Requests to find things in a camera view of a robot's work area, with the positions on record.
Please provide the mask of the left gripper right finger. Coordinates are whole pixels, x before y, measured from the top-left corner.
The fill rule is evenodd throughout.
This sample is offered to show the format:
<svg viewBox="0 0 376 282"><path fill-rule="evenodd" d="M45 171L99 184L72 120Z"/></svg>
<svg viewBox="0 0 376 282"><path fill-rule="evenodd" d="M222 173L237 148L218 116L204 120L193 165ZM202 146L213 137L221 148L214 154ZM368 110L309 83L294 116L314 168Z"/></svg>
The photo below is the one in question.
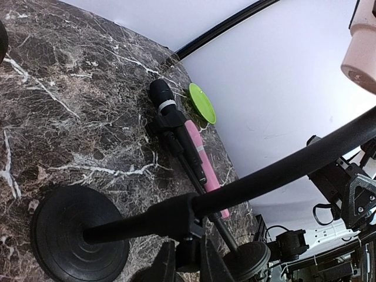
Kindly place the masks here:
<svg viewBox="0 0 376 282"><path fill-rule="evenodd" d="M201 239L201 281L235 282L212 241L206 237Z"/></svg>

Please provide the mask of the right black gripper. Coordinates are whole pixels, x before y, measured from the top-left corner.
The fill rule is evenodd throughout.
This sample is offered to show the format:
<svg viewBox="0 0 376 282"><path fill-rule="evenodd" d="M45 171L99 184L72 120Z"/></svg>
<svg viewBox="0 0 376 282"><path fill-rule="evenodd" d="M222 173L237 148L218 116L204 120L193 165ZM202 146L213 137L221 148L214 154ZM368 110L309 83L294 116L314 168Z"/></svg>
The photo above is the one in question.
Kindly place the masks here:
<svg viewBox="0 0 376 282"><path fill-rule="evenodd" d="M375 139L360 146L359 163L339 157L314 171L308 178L327 199L313 208L330 209L334 220L342 219L347 229L367 229L375 224Z"/></svg>

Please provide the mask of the large pink microphone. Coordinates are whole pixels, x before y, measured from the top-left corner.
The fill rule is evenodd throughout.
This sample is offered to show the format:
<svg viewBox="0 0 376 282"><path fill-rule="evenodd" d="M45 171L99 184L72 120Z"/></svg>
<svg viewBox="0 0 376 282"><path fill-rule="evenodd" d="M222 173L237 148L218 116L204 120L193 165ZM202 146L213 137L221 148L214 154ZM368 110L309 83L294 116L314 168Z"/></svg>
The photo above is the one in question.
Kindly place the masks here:
<svg viewBox="0 0 376 282"><path fill-rule="evenodd" d="M193 144L200 156L202 161L203 172L205 173L207 182L204 184L204 189L206 192L212 192L220 188L220 183L217 179L217 176L213 170L212 164L208 158L208 155L204 149L203 139L192 120L187 120L185 122L185 127L193 141Z"/></svg>

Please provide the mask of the beige microphone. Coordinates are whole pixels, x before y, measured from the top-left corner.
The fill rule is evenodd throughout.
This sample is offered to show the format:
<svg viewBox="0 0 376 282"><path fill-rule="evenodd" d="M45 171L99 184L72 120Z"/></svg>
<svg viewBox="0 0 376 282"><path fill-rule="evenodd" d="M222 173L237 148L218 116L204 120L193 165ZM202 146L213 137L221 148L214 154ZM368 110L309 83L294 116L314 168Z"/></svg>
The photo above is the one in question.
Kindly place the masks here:
<svg viewBox="0 0 376 282"><path fill-rule="evenodd" d="M375 1L357 1L349 30L351 42L341 70L349 80L375 94Z"/></svg>

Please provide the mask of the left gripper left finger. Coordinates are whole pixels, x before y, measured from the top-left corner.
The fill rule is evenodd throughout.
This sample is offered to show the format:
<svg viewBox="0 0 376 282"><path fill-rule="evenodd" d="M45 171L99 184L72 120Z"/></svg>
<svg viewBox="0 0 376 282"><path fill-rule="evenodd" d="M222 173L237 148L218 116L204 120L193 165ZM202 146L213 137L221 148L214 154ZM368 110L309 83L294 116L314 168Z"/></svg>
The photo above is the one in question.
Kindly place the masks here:
<svg viewBox="0 0 376 282"><path fill-rule="evenodd" d="M148 268L140 270L135 275L135 281L146 282L175 282L182 281L176 271L176 256L174 241L162 244L155 260Z"/></svg>

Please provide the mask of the black round-base desk stand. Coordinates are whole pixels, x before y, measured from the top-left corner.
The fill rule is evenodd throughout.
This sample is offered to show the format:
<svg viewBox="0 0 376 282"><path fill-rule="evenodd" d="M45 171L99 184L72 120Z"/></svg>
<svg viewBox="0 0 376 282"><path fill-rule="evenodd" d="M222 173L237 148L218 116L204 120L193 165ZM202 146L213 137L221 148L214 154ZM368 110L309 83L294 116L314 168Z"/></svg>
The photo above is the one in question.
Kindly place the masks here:
<svg viewBox="0 0 376 282"><path fill-rule="evenodd" d="M0 63L3 62L4 57L8 51L8 33L2 21L0 21Z"/></svg>

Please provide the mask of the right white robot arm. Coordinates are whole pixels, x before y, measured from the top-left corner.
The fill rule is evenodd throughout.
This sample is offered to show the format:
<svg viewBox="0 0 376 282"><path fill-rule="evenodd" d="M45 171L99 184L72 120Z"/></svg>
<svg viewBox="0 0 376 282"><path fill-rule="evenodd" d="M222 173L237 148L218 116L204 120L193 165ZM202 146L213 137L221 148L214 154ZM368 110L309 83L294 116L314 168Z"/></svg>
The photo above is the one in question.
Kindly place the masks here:
<svg viewBox="0 0 376 282"><path fill-rule="evenodd" d="M375 224L375 179L365 172L370 160L375 159L375 139L361 145L363 157L359 164L343 157L309 174L308 178L327 199L316 204L317 209L329 209L333 221L343 220L345 230L337 231L334 223L318 222L316 231L286 231L268 244L271 262L275 266L297 260L308 249L329 243L342 236L351 237Z"/></svg>

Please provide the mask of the black stand holding beige microphone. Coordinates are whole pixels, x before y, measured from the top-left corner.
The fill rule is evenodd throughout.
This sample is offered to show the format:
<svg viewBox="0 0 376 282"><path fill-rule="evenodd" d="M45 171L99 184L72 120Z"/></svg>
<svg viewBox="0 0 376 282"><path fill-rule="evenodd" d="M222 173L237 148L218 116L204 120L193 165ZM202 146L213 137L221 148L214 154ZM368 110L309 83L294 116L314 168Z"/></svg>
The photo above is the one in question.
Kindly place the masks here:
<svg viewBox="0 0 376 282"><path fill-rule="evenodd" d="M32 218L33 253L55 281L113 281L126 264L129 240L156 234L174 241L176 271L201 271L205 217L309 175L374 137L375 110L371 109L221 190L172 197L125 219L107 197L93 189L60 187L44 198Z"/></svg>

